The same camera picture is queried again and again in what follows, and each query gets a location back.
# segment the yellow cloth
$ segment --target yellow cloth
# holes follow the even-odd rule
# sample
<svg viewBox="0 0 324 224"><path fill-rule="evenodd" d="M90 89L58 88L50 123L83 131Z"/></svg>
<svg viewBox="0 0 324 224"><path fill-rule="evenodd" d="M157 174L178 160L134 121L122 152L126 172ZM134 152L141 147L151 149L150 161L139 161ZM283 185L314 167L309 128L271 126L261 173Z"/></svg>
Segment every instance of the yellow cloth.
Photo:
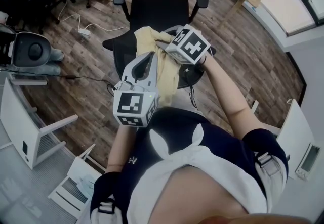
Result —
<svg viewBox="0 0 324 224"><path fill-rule="evenodd" d="M171 105L172 95L176 93L178 88L180 65L165 51L159 48L155 44L155 41L163 40L171 42L174 37L165 32L157 32L151 27L142 27L134 34L137 40L137 56L146 52L157 53L158 103L161 106Z"/></svg>

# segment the white cable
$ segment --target white cable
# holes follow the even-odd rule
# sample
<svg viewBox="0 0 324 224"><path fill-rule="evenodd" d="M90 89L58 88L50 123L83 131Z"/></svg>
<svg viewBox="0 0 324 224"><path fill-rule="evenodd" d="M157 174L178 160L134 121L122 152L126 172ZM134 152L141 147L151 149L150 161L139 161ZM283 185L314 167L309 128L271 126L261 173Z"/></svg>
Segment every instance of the white cable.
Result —
<svg viewBox="0 0 324 224"><path fill-rule="evenodd" d="M59 13L59 17L58 17L57 19L58 19L60 22L64 22L65 20L69 19L69 18L72 17L72 16L79 16L79 26L77 27L77 30L80 31L80 22L81 22L81 15L80 15L80 14L75 13L75 14L73 14L73 15L71 15L71 16L68 16L67 18L65 18L65 19L63 19L63 20L60 20L61 13L63 12L63 10L64 10L64 8L66 7L66 5L67 5L67 2L65 3L65 5L64 5L64 7L62 8L61 12ZM121 29L124 29L124 28L127 29L127 30L129 30L129 28L127 28L127 27L121 27L121 28L118 28L118 29L107 30L107 29L101 27L101 26L98 25L98 24L89 24L89 25L87 25L87 26L84 28L84 30L86 30L86 29L87 29L89 26L91 26L91 25L96 25L96 26L98 26L99 28L101 28L101 29L103 29L103 30L105 30L105 31L107 31L107 32L117 31L117 30L121 30Z"/></svg>

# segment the white wall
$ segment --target white wall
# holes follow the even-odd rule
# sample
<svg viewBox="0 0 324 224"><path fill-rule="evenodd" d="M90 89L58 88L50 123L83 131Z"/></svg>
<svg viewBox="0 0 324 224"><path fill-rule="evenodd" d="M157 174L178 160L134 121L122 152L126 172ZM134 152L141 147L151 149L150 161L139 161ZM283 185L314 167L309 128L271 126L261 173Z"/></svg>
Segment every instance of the white wall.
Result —
<svg viewBox="0 0 324 224"><path fill-rule="evenodd" d="M318 145L324 149L324 39L321 45L291 52L298 64L307 89L301 109L312 129ZM324 153L315 172L307 182L289 179L274 212L306 217L316 221L324 210Z"/></svg>

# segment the wooden floor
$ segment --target wooden floor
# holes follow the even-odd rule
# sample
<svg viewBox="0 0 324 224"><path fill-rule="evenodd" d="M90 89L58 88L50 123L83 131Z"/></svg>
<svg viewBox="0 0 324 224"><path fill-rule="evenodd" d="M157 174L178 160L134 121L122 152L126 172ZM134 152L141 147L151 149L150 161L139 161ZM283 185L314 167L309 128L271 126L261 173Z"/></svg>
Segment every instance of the wooden floor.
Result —
<svg viewBox="0 0 324 224"><path fill-rule="evenodd" d="M114 6L112 0L91 0L91 3L92 7L86 9L85 0L77 0L75 4L68 2L61 19L79 13L81 28L90 23L106 29L128 26L121 7ZM191 11L195 0L189 3ZM244 8L217 30L234 3L235 0L210 0L207 9L199 10L192 26L201 30L216 48L216 60L238 85L248 103L260 102L256 111L258 118L281 127L289 109L286 101L299 98L302 82L286 54ZM62 7L54 9L54 14L58 16ZM102 41L119 36L126 29L105 32L91 26L88 28L91 36L84 37L77 32L77 27L75 16L59 25L49 19L44 28L44 36L52 46L65 52L62 74L85 75L116 83L118 75L113 54L102 48ZM198 108L212 123L231 131L206 75L194 88ZM106 165L118 123L112 115L113 99L104 83L50 77L48 86L29 87L24 92L47 124L77 114L77 122L57 132L58 138L67 141L67 147L76 155L95 143L92 156ZM179 95L189 101L188 90L180 90Z"/></svg>

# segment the forearm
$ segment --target forearm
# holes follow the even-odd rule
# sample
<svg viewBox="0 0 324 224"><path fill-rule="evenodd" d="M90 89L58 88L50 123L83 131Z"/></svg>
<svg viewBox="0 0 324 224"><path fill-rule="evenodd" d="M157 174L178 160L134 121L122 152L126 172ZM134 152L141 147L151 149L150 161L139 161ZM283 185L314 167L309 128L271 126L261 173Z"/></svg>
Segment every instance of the forearm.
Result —
<svg viewBox="0 0 324 224"><path fill-rule="evenodd" d="M106 172L121 172L135 142L136 128L120 125L110 150Z"/></svg>
<svg viewBox="0 0 324 224"><path fill-rule="evenodd" d="M209 54L207 54L204 69L235 136L242 139L249 131L263 128L263 124L251 112L236 84Z"/></svg>

